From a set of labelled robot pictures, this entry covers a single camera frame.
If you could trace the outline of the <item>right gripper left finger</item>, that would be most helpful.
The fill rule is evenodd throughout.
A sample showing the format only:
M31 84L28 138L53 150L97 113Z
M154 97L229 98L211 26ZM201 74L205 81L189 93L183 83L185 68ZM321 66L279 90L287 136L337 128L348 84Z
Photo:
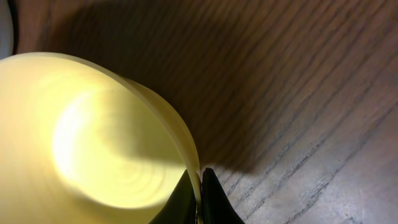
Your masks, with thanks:
M150 224L196 224L197 203L187 170Z

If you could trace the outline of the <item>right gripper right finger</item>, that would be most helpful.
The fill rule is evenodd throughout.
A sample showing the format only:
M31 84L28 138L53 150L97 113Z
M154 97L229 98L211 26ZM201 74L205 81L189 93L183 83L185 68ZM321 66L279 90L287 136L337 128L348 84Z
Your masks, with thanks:
M244 224L211 168L203 172L201 196L204 224Z

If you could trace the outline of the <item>yellow bowl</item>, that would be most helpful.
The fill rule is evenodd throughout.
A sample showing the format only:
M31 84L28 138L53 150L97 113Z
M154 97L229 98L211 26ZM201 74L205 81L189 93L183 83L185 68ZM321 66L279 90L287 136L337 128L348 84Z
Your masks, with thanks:
M150 223L198 153L144 85L65 54L1 60L1 222Z

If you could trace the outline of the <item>grey bowl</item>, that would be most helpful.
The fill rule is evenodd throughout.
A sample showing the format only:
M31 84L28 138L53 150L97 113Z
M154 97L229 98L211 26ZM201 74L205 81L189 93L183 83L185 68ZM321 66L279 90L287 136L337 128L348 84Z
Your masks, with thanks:
M11 10L7 0L1 0L0 5L0 58L12 55L14 48L14 27Z

